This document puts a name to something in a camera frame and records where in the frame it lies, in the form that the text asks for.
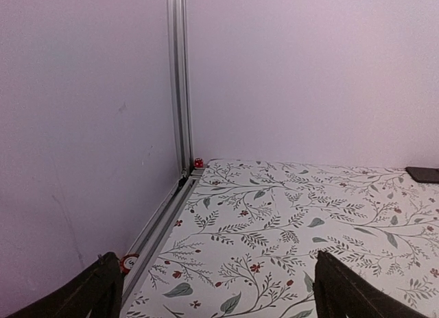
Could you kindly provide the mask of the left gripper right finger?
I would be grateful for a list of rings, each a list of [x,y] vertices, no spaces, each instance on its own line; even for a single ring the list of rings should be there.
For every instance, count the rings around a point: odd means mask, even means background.
[[[328,252],[318,252],[313,294],[319,318],[424,317],[376,289]]]

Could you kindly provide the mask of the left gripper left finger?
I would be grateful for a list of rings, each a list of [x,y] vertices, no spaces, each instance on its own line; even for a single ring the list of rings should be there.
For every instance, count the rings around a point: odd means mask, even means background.
[[[58,290],[8,317],[118,317],[122,293],[118,257],[107,252]]]

